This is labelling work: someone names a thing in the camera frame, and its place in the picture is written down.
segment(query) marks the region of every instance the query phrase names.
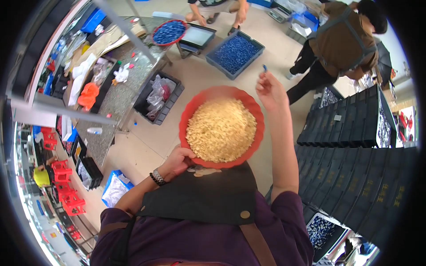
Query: brass button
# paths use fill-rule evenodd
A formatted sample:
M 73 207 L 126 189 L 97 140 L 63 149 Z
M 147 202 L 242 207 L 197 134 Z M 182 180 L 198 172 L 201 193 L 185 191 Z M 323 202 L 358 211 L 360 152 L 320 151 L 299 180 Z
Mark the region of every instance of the brass button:
M 249 217 L 250 217 L 250 213 L 249 213 L 248 211 L 242 211 L 242 212 L 240 213 L 240 216 L 241 216 L 241 218 L 243 218 L 243 219 L 247 219 L 247 218 L 249 218 Z

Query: stack of black crates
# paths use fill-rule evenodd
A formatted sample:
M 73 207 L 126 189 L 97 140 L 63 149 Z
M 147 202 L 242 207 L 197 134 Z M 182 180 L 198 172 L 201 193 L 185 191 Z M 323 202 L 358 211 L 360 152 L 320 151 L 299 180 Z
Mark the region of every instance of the stack of black crates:
M 391 148 L 378 148 L 380 101 L 390 116 Z M 408 199 L 418 160 L 417 148 L 394 147 L 395 129 L 377 86 L 312 108 L 295 146 L 305 221 L 321 212 L 377 247 L 385 246 Z
M 397 131 L 390 108 L 381 89 L 374 85 L 323 108 L 315 101 L 306 118 L 297 144 L 314 147 L 382 147 L 380 105 L 390 124 L 390 145 L 395 146 Z

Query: sandal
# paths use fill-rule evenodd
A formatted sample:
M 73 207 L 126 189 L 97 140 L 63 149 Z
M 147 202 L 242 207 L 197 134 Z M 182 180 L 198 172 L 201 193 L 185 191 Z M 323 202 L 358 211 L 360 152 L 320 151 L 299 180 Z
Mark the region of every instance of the sandal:
M 210 17 L 206 20 L 207 24 L 213 24 L 216 21 L 216 18 L 219 16 L 220 13 L 214 13 L 213 17 Z
M 229 35 L 231 35 L 231 34 L 233 34 L 236 30 L 239 30 L 240 29 L 240 26 L 238 25 L 238 29 L 237 28 L 234 28 L 234 27 L 232 27 L 231 28 L 231 30 L 228 32 L 228 36 Z

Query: red tray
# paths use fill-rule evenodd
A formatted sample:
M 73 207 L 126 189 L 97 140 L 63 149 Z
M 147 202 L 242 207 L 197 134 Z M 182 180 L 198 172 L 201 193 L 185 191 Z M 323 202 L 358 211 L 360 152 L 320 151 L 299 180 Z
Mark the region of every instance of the red tray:
M 198 93 L 192 100 L 186 105 L 184 112 L 181 116 L 181 121 L 179 123 L 179 139 L 181 141 L 181 146 L 184 148 L 190 149 L 190 146 L 186 140 L 186 129 L 188 127 L 188 120 L 192 117 L 197 108 L 202 105 L 207 99 L 212 99 L 214 97 L 223 97 L 229 96 L 242 101 L 245 108 L 247 108 L 250 113 L 256 118 L 256 134 L 254 136 L 254 141 L 251 144 L 250 148 L 238 159 L 232 162 L 227 163 L 214 163 L 211 161 L 204 161 L 201 158 L 194 158 L 196 164 L 200 164 L 207 168 L 231 168 L 236 165 L 240 165 L 246 160 L 248 160 L 253 153 L 259 148 L 260 142 L 263 139 L 263 131 L 265 130 L 265 123 L 263 118 L 263 113 L 260 109 L 259 104 L 248 95 L 245 91 L 238 89 L 237 87 L 231 86 L 213 86 L 208 89 L 205 89 Z
M 159 28 L 161 28 L 164 24 L 169 23 L 169 22 L 171 22 L 171 21 L 180 21 L 180 22 L 181 22 L 181 23 L 185 26 L 185 28 L 186 28 L 186 29 L 188 29 L 188 24 L 187 24 L 186 22 L 184 22 L 183 20 L 169 20 L 169 21 L 166 21 L 166 22 L 164 22 L 163 24 L 161 24 L 160 26 L 158 26 L 158 27 L 154 30 L 154 32 L 153 32 L 153 44 L 158 45 L 158 46 L 170 46 L 170 45 L 172 45 L 172 44 L 177 43 L 178 41 L 180 41 L 180 40 L 181 40 L 181 39 L 185 36 L 186 30 L 184 31 L 184 33 L 182 33 L 182 35 L 181 35 L 179 38 L 177 38 L 176 40 L 174 40 L 174 41 L 172 41 L 172 42 L 170 42 L 170 43 L 159 44 L 159 43 L 156 43 L 156 42 L 154 41 L 154 35 L 155 35 L 155 33 L 157 32 L 157 30 L 158 30 Z

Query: brown jacket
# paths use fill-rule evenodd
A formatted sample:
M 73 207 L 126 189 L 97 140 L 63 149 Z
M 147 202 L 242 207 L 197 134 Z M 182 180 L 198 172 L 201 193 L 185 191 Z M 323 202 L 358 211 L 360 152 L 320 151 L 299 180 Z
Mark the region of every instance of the brown jacket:
M 342 2 L 330 2 L 325 4 L 325 12 L 329 14 L 329 21 L 341 15 L 348 6 Z M 375 45 L 373 36 L 368 35 L 361 26 L 359 14 L 351 12 L 348 16 L 350 25 L 357 32 L 366 48 Z M 346 71 L 352 63 L 362 54 L 362 48 L 345 23 L 338 23 L 325 32 L 318 34 L 316 39 L 310 39 L 309 45 L 314 54 L 319 58 L 324 69 L 333 77 L 339 72 Z M 360 67 L 367 73 L 376 64 L 379 58 L 378 52 L 368 55 L 361 62 Z

